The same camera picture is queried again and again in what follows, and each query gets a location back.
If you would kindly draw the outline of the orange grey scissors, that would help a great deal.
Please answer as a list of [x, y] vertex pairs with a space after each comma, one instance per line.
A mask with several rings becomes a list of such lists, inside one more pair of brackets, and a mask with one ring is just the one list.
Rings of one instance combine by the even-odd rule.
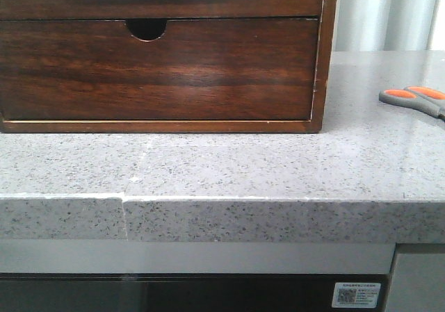
[[444, 120], [444, 93], [424, 86], [407, 86], [379, 93], [379, 100], [393, 106], [411, 108]]

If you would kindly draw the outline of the dark wooden drawer box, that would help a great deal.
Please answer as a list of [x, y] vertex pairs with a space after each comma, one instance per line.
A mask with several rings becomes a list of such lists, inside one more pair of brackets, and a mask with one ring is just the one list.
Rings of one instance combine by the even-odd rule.
[[1, 23], [123, 21], [142, 41], [169, 20], [302, 18], [318, 22], [311, 113], [305, 120], [9, 120], [11, 133], [316, 133], [321, 130], [337, 0], [1, 0]]

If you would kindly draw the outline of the black oven front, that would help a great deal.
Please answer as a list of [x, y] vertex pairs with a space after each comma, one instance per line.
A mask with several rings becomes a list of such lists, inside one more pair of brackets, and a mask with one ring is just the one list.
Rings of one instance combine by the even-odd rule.
[[[380, 283], [374, 309], [332, 308], [339, 282]], [[383, 311], [384, 274], [1, 274], [2, 311]]]

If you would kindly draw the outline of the white QR code sticker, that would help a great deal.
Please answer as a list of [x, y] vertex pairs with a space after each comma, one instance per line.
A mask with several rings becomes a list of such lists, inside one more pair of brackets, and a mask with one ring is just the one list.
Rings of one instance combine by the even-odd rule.
[[380, 289], [380, 283], [335, 283], [332, 308], [374, 309], [378, 305]]

